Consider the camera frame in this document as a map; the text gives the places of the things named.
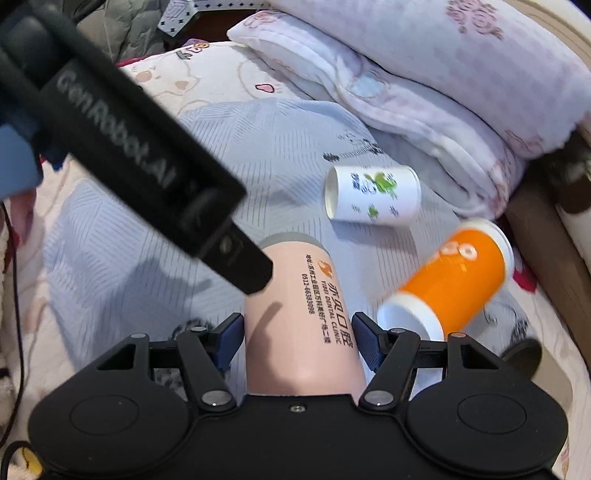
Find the pink tumbler cup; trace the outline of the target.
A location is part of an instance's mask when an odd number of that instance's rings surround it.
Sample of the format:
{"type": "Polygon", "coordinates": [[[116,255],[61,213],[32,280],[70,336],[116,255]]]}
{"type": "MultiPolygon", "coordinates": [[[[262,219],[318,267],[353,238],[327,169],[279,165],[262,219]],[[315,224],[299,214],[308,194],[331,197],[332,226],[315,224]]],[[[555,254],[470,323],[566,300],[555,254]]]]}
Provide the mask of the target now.
{"type": "Polygon", "coordinates": [[[245,298],[247,392],[358,400],[366,377],[328,251],[296,232],[270,235],[260,248],[273,261],[273,278],[245,298]]]}

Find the orange paper cup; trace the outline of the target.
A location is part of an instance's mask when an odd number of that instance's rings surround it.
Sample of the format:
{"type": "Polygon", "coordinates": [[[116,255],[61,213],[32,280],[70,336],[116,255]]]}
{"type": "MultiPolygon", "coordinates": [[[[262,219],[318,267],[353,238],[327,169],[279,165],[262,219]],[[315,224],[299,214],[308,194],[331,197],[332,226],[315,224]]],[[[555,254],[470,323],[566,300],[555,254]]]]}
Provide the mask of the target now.
{"type": "Polygon", "coordinates": [[[429,260],[378,309],[384,329],[423,340],[461,332],[512,277],[514,254],[502,230],[475,218],[462,222],[429,260]]]}

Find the white frog paper cup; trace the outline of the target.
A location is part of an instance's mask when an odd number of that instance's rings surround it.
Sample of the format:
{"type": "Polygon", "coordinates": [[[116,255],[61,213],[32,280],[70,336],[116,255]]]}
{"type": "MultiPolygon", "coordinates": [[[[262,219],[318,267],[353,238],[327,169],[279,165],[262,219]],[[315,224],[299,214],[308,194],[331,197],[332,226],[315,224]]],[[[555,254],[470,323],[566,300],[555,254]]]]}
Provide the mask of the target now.
{"type": "Polygon", "coordinates": [[[337,166],[325,178],[324,200],[332,221],[408,226],[420,212],[422,187],[408,166],[337,166]]]}

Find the light blue patterned mat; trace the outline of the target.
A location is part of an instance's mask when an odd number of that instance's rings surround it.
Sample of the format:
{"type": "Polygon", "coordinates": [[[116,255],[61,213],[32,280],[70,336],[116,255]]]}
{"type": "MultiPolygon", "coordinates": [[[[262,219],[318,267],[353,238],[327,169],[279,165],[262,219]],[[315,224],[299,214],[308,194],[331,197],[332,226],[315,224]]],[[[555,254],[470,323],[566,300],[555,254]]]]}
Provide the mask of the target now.
{"type": "Polygon", "coordinates": [[[115,192],[82,181],[44,257],[75,371],[135,333],[176,338],[242,313],[236,392],[366,388],[361,311],[425,340],[466,331],[495,353],[520,309],[497,225],[461,220],[396,150],[329,102],[256,100],[187,113],[180,176],[115,192]]]}

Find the cartoon bear bed sheet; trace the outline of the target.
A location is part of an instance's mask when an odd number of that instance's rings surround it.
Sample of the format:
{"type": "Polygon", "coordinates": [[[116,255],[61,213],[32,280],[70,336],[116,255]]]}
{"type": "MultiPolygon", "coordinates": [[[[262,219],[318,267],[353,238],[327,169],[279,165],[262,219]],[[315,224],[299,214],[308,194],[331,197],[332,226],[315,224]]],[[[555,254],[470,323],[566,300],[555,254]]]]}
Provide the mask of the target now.
{"type": "MultiPolygon", "coordinates": [[[[429,188],[409,226],[329,221],[325,176],[336,162],[390,166],[424,158],[404,139],[369,128],[335,103],[311,100],[249,48],[201,43],[126,65],[124,72],[235,173],[249,196],[236,219],[254,240],[287,231],[321,242],[349,311],[374,314],[455,230],[459,217],[429,188]]],[[[27,436],[36,404],[121,341],[165,340],[242,309],[242,293],[187,258],[74,160],[47,171],[28,241],[1,287],[1,414],[27,436]],[[23,396],[14,409],[12,395],[23,396]]],[[[546,390],[567,410],[569,441],[555,465],[590,475],[590,376],[547,296],[513,280],[469,327],[495,352],[522,336],[544,346],[546,390]]]]}

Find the brown pillow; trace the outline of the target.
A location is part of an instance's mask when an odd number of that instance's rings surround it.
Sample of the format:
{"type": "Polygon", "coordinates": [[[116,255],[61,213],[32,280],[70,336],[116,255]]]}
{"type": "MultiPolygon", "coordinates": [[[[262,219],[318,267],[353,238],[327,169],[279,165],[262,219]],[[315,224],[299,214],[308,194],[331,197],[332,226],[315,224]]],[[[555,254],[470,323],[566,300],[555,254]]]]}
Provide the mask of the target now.
{"type": "Polygon", "coordinates": [[[590,340],[590,144],[565,146],[530,163],[505,212],[522,258],[562,320],[590,340]]]}

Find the pink checked folded quilt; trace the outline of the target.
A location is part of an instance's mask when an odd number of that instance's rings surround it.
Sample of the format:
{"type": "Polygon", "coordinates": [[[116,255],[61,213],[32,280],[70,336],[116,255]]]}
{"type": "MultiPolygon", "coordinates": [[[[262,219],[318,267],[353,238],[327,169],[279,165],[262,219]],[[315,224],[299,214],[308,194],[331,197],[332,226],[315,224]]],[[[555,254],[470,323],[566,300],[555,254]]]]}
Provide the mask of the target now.
{"type": "Polygon", "coordinates": [[[495,219],[590,110],[590,72],[502,1],[273,1],[228,31],[372,128],[459,215],[495,219]]]}

